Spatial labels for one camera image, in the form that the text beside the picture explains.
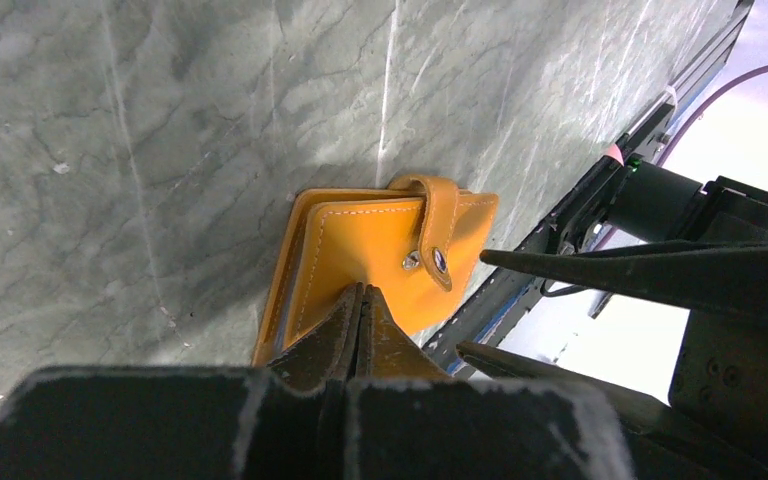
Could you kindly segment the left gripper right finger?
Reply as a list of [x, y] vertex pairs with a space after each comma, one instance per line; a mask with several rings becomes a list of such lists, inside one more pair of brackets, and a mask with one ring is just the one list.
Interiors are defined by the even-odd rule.
[[370, 377], [394, 322], [381, 291], [364, 293], [365, 365], [347, 386], [350, 479], [632, 479], [607, 398], [580, 383]]

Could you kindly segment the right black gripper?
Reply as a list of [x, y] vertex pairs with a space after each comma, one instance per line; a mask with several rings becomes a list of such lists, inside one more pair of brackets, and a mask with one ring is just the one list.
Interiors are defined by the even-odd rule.
[[458, 356], [495, 379], [598, 389], [617, 413], [644, 478], [674, 465], [693, 479], [768, 479], [768, 192], [725, 177], [699, 183], [639, 163], [607, 221], [650, 244], [566, 256], [485, 250], [480, 259], [687, 309], [668, 393], [672, 408], [488, 345], [462, 342]]

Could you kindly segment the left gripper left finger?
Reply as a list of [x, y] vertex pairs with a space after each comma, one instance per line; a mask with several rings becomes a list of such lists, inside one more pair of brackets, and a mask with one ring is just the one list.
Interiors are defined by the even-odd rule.
[[38, 370], [0, 408], [0, 479], [352, 479], [363, 288], [267, 367]]

